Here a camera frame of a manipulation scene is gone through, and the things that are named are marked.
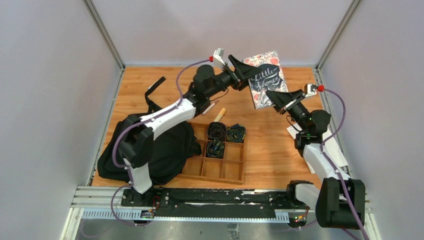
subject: wooden table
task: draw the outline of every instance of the wooden table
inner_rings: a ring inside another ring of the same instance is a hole
[[[166,81],[149,98],[161,107],[174,103],[178,97],[175,77],[182,67],[127,67],[116,99],[112,118],[103,149],[110,142],[118,121],[129,114],[145,113],[148,106],[144,93],[155,81],[165,76]],[[195,75],[196,67],[187,69],[180,77],[179,84],[185,93]],[[289,91],[303,89],[307,83],[315,83],[314,74],[309,67],[283,68]],[[318,95],[302,101],[309,111],[321,109]],[[289,123],[285,115],[279,115],[272,107],[254,109],[248,88],[243,91],[230,89],[225,97],[219,99],[206,115],[193,119],[208,124],[214,120],[222,108],[227,111],[222,118],[227,126],[239,123],[246,127],[248,134],[247,156],[242,185],[183,179],[176,177],[166,187],[170,188],[233,188],[233,189],[285,189],[290,180],[307,180],[318,188],[321,183],[315,174],[310,174],[304,159],[295,149],[294,141],[286,128]],[[122,186],[122,181],[94,176],[92,186]]]

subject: wooden organizer box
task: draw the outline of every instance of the wooden organizer box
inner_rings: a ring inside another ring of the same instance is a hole
[[[205,180],[228,184],[243,184],[246,161],[246,136],[243,143],[225,140],[224,157],[206,157],[208,140],[208,124],[189,122],[194,130],[194,136],[201,146],[202,156],[187,159],[180,178]]]

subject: bag strap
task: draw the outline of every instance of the bag strap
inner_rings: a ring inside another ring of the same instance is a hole
[[[159,85],[161,85],[164,81],[166,80],[166,78],[163,76],[163,77],[161,77],[159,80],[157,80],[153,85],[151,85],[149,88],[148,88],[148,90],[144,93],[144,98],[145,98],[145,100],[146,100],[146,103],[147,103],[147,105],[148,105],[148,111],[147,111],[147,113],[148,114],[151,114],[151,113],[154,113],[154,112],[157,112],[157,111],[159,111],[159,110],[161,110],[162,108],[159,106],[159,105],[157,105],[155,102],[153,102],[152,100],[150,100],[149,99],[149,95],[151,94],[151,93],[153,93],[153,91],[157,88],[157,87],[159,87]]]

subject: black bag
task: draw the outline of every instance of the black bag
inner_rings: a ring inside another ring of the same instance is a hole
[[[144,94],[148,104],[147,113],[135,113],[130,116],[138,118],[157,112],[162,108],[148,98],[165,78],[160,78],[150,89]],[[113,132],[113,136],[104,152],[97,161],[98,175],[105,179],[113,179],[119,181],[130,181],[127,170],[116,167],[112,161],[112,149],[122,129],[124,121],[118,122]],[[196,142],[196,137],[192,126],[184,121],[171,129],[162,133],[153,144],[153,155],[148,161],[148,170],[150,179],[154,185],[164,185],[171,181],[176,175],[181,173],[186,160],[194,155],[202,155],[202,149]],[[116,161],[124,164],[123,157],[118,153]]]

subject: white wall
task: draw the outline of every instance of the white wall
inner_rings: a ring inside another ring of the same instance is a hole
[[[81,0],[0,3],[0,238],[59,239],[120,71]]]
[[[420,0],[362,1],[323,68],[346,101],[343,149],[384,240],[423,238],[423,9]]]
[[[191,64],[216,48],[317,64],[352,0],[94,0],[126,64]]]

